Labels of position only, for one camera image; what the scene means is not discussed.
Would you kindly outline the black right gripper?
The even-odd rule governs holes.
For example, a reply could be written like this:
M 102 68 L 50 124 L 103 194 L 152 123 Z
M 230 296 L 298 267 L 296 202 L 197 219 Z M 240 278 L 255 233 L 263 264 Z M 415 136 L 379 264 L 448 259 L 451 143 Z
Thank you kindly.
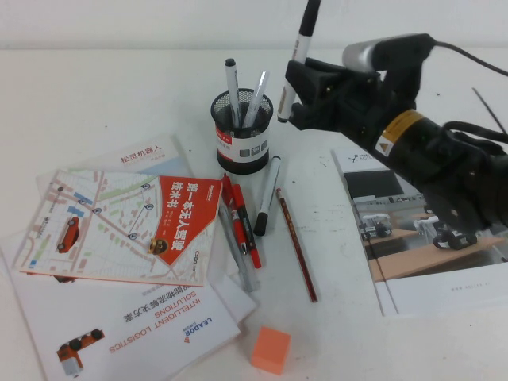
M 302 103 L 315 103 L 332 90 L 323 105 L 294 103 L 291 124 L 297 129 L 338 132 L 363 149 L 373 149 L 382 131 L 399 114 L 416 107 L 422 65 L 377 74 L 351 74 L 345 67 L 313 58 L 290 60 L 285 78 Z

